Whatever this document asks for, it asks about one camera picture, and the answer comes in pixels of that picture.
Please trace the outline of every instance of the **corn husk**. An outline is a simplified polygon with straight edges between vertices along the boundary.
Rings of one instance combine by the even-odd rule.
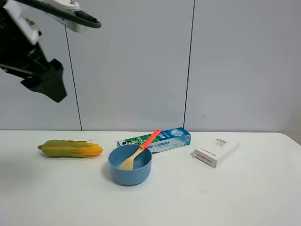
[[[103,152],[103,149],[99,145],[90,143],[90,140],[49,140],[45,144],[39,145],[38,149],[50,157],[91,158]]]

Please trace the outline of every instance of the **tabletop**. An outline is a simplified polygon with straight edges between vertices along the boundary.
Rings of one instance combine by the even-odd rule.
[[[112,179],[116,141],[147,132],[0,130],[2,226],[299,226],[301,147],[279,133],[228,133],[240,148],[216,169],[191,157],[215,133],[153,155],[136,186]],[[93,159],[47,158],[50,139],[94,140]]]

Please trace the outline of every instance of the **gray wall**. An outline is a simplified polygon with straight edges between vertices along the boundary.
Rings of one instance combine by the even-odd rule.
[[[190,58],[193,0],[79,3],[103,24],[67,32],[83,130],[182,126],[187,98],[190,131],[276,131],[301,142],[300,1],[196,0]],[[26,13],[48,59],[63,63],[68,97],[56,104],[1,73],[0,129],[80,130],[65,29]]]

